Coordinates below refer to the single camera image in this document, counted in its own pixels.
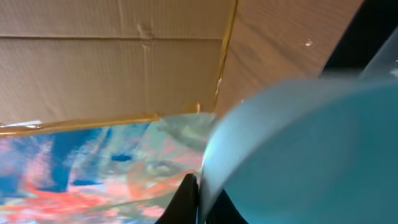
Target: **cardboard box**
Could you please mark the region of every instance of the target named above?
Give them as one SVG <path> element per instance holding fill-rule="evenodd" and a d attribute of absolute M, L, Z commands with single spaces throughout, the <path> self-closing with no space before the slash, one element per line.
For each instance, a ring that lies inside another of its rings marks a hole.
<path fill-rule="evenodd" d="M 0 122 L 179 114 L 196 102 L 211 111 L 234 7 L 233 0 L 2 0 Z"/>

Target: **wooden surface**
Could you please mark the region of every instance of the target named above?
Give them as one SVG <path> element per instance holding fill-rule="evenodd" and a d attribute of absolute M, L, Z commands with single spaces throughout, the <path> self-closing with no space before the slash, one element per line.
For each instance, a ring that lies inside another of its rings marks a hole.
<path fill-rule="evenodd" d="M 317 78 L 363 0 L 240 0 L 216 113 L 278 80 Z"/>

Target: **blurry blue object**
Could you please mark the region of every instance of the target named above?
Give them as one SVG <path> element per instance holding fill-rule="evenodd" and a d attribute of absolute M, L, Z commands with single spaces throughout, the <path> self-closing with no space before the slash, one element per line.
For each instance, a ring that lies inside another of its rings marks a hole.
<path fill-rule="evenodd" d="M 225 189 L 250 224 L 398 223 L 397 160 L 398 82 L 280 83 L 215 129 L 199 222 Z"/>

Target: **colorful painting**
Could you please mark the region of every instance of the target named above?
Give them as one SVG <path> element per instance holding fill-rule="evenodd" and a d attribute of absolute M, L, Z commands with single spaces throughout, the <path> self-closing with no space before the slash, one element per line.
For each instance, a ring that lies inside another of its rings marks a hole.
<path fill-rule="evenodd" d="M 194 114 L 0 139 L 0 223 L 154 223 L 200 169 L 212 121 Z"/>

